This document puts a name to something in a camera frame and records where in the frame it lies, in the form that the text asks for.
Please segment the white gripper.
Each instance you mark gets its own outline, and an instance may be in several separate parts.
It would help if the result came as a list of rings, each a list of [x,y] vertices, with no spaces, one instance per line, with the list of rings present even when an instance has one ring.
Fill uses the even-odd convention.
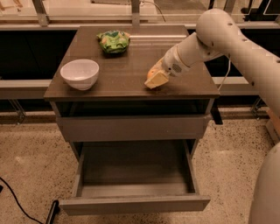
[[[169,76],[164,73],[164,70],[171,76],[180,76],[187,73],[190,67],[182,62],[177,47],[173,46],[165,53],[163,59],[160,59],[151,69],[155,69],[155,72],[152,77],[146,80],[144,85],[147,88],[153,89],[169,81]]]

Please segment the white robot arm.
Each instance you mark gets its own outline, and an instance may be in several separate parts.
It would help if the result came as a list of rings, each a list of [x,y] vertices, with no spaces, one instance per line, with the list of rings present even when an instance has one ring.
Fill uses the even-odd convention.
[[[196,32],[170,48],[148,72],[144,85],[156,88],[198,62],[226,56],[265,104],[280,116],[279,58],[245,37],[228,13],[202,13]],[[248,224],[280,224],[280,143],[263,160],[257,176]]]

